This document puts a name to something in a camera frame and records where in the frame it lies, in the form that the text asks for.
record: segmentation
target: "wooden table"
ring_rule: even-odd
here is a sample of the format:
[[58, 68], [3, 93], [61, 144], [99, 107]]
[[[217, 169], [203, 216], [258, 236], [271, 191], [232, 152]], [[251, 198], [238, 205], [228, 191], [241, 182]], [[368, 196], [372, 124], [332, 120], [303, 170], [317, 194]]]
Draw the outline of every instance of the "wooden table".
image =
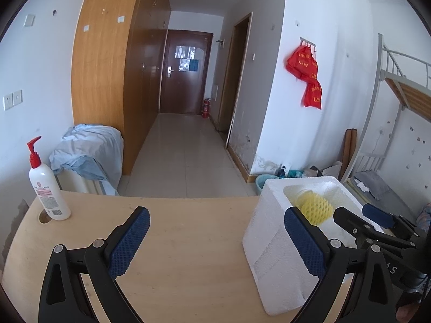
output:
[[[151, 199], [64, 192], [66, 221], [42, 224], [36, 199], [24, 217], [6, 261], [2, 285], [27, 323], [37, 322], [42, 281], [52, 249], [89, 246], [106, 238], [143, 205], [151, 226], [118, 283], [146, 323], [287, 323], [297, 310], [268, 316], [242, 247], [258, 197]], [[87, 293], [100, 322], [107, 319], [88, 276]], [[343, 285], [327, 322], [334, 322], [348, 291]]]

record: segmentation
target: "doorway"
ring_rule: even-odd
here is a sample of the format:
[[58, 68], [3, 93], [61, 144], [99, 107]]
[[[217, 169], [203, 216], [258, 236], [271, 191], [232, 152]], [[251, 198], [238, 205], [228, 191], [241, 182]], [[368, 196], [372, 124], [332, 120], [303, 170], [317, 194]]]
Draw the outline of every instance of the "doorway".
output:
[[234, 26], [229, 48], [217, 127], [223, 141], [226, 142], [226, 146], [229, 141], [238, 92], [241, 85], [251, 19], [252, 14], [250, 13]]
[[213, 34], [169, 30], [160, 112], [201, 114]]

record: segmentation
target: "wooden door frame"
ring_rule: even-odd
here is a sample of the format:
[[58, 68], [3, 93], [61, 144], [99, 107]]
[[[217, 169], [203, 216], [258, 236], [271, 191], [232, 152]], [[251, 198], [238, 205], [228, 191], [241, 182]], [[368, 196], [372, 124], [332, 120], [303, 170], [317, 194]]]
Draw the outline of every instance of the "wooden door frame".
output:
[[238, 25], [240, 25], [242, 22], [244, 22], [247, 18], [249, 18], [249, 22], [248, 22], [248, 27], [247, 27], [247, 36], [246, 36], [245, 48], [244, 48], [244, 55], [245, 55], [245, 57], [243, 58], [243, 62], [241, 64], [240, 79], [238, 81], [238, 91], [237, 91], [237, 94], [236, 94], [236, 97], [235, 97], [234, 111], [232, 113], [231, 126], [230, 126], [230, 129], [229, 129], [228, 139], [226, 141], [226, 148], [227, 148], [228, 143], [229, 143], [230, 133], [232, 131], [232, 125], [233, 125], [233, 122], [234, 122], [234, 119], [235, 119], [235, 113], [236, 113], [236, 109], [237, 109], [238, 96], [239, 96], [240, 90], [241, 90], [242, 78], [243, 78], [243, 74], [244, 74], [244, 66], [245, 66], [246, 55], [247, 55], [247, 51], [248, 51], [248, 42], [249, 42], [249, 39], [250, 39], [251, 22], [253, 20], [253, 12], [250, 12], [245, 17], [241, 18], [234, 25], [234, 27], [233, 27], [232, 36], [231, 36], [231, 42], [230, 42], [230, 45], [229, 45], [228, 61], [227, 61], [227, 64], [226, 64], [225, 78], [223, 79], [223, 90], [221, 91], [220, 108], [218, 110], [218, 116], [217, 116], [217, 130], [220, 129], [220, 116], [221, 116], [222, 107], [223, 107], [223, 98], [225, 96], [226, 82], [227, 82], [227, 78], [228, 78], [228, 71], [229, 71], [229, 68], [230, 68], [230, 65], [231, 65], [231, 62], [232, 62], [232, 51], [233, 51], [232, 45], [233, 45], [233, 42], [234, 42], [235, 28], [237, 28]]
[[203, 64], [204, 69], [203, 69], [203, 73], [202, 73], [202, 83], [200, 85], [200, 102], [201, 104], [201, 108], [203, 108], [203, 100], [204, 100], [204, 96], [205, 96], [205, 86], [206, 86], [206, 77], [208, 75], [208, 66], [210, 65], [210, 56], [211, 56], [211, 48], [213, 46], [213, 38], [214, 38], [214, 34], [212, 33], [204, 33], [201, 31], [193, 31], [193, 30], [179, 30], [179, 29], [168, 29], [168, 32], [166, 34], [166, 43], [165, 43], [165, 53], [163, 55], [163, 69], [162, 69], [162, 78], [160, 80], [160, 95], [159, 95], [159, 112], [160, 112], [160, 106], [162, 103], [162, 80], [163, 77], [166, 76], [166, 72], [167, 72], [167, 68], [168, 68], [168, 57], [169, 57], [169, 49], [171, 44], [168, 44], [168, 40], [169, 40], [169, 34], [175, 34], [176, 32], [181, 32], [181, 33], [190, 33], [190, 34], [195, 34], [195, 35], [199, 35], [199, 36], [207, 36], [208, 37], [208, 44], [206, 46], [206, 56], [205, 56], [205, 62]]

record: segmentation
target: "red plastic bag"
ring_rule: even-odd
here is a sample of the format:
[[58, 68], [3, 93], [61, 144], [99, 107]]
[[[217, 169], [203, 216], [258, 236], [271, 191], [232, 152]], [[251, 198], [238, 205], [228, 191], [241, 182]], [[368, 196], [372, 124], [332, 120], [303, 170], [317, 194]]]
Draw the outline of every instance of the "red plastic bag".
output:
[[299, 46], [286, 62], [286, 70], [298, 79], [307, 83], [304, 95], [304, 106], [322, 109], [322, 87], [317, 81], [318, 66], [311, 48]]
[[315, 80], [314, 83], [308, 83], [305, 89], [304, 96], [304, 106], [305, 107], [315, 107], [322, 109], [322, 87], [319, 81]]

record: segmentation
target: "fire extinguisher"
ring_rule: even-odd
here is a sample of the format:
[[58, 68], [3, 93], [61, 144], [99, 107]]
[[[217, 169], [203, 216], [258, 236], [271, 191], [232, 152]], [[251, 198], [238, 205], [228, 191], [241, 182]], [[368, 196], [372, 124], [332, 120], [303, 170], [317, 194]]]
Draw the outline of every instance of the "fire extinguisher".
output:
[[203, 101], [203, 110], [202, 110], [202, 118], [206, 119], [210, 116], [210, 104], [211, 101], [206, 99]]

